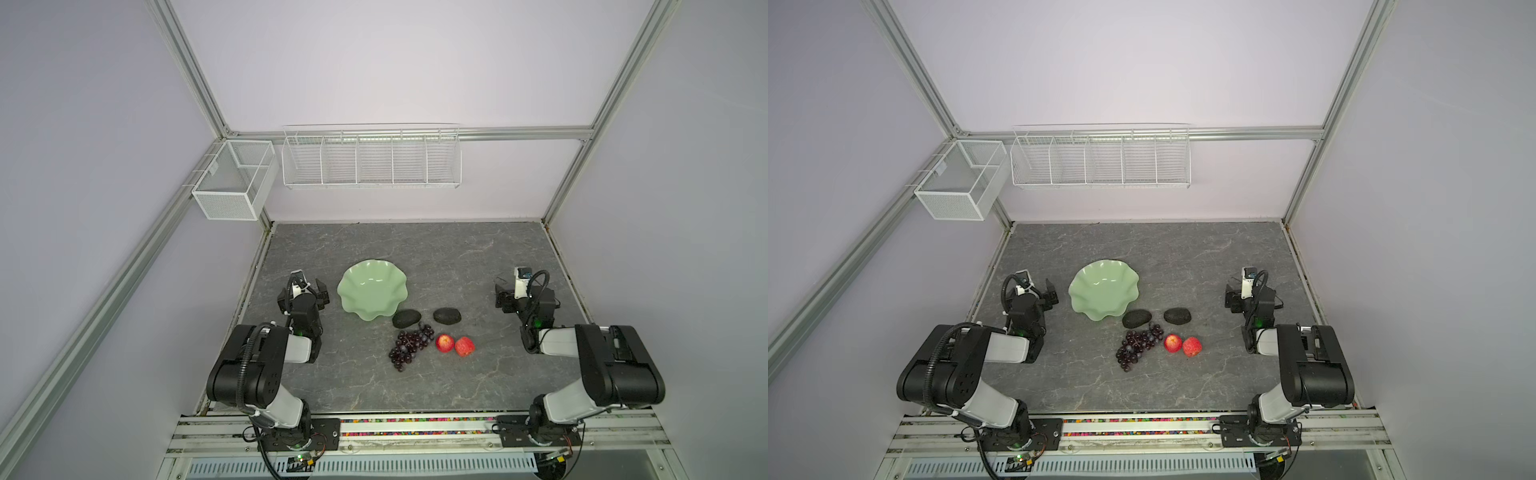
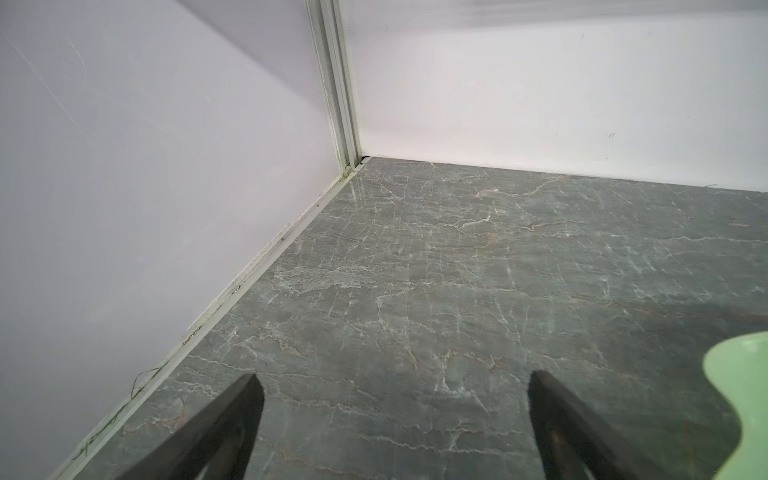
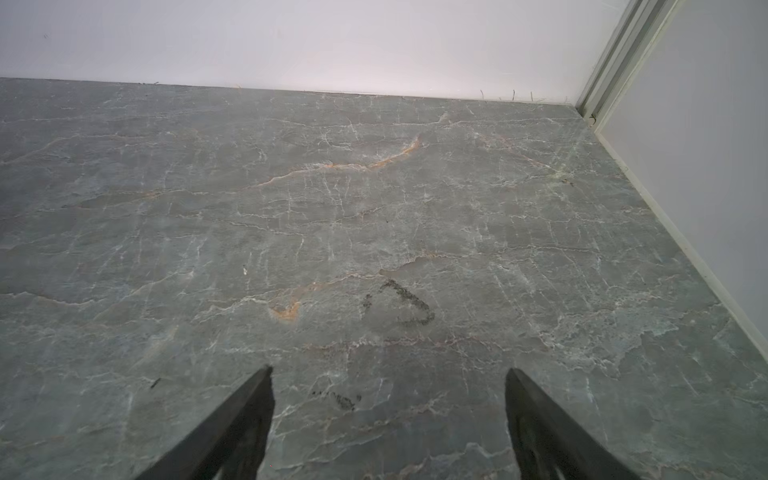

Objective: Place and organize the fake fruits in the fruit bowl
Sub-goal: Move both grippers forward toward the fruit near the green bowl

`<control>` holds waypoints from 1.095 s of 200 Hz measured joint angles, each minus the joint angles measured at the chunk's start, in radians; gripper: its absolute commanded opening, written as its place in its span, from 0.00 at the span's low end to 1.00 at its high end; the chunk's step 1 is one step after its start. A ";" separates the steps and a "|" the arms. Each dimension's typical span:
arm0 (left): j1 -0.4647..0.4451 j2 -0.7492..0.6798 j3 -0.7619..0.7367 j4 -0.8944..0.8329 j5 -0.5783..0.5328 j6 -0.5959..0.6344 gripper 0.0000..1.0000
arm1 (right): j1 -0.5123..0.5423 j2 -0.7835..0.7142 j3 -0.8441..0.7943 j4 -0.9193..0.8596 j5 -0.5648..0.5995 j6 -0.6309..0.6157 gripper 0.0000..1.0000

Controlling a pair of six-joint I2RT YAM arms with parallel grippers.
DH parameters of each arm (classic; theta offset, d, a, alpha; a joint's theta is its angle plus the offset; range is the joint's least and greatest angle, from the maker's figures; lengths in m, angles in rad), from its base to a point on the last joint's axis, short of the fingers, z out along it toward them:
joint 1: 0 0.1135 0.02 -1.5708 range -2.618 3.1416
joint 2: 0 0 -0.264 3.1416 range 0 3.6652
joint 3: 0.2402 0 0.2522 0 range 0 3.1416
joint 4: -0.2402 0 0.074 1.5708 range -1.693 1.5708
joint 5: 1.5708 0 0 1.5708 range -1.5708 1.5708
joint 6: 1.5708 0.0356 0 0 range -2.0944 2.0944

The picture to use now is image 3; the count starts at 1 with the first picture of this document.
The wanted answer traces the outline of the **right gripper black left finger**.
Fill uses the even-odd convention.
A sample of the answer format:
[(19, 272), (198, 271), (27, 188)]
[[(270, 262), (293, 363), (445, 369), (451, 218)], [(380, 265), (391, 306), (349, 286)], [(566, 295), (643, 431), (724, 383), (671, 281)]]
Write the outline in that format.
[(248, 378), (140, 479), (255, 479), (275, 408), (273, 367)]

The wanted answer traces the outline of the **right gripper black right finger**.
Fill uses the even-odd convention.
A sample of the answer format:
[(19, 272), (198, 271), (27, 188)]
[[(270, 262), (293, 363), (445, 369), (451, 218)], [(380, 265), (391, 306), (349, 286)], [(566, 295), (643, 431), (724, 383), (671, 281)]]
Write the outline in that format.
[(509, 436), (522, 479), (636, 479), (524, 371), (505, 378)]

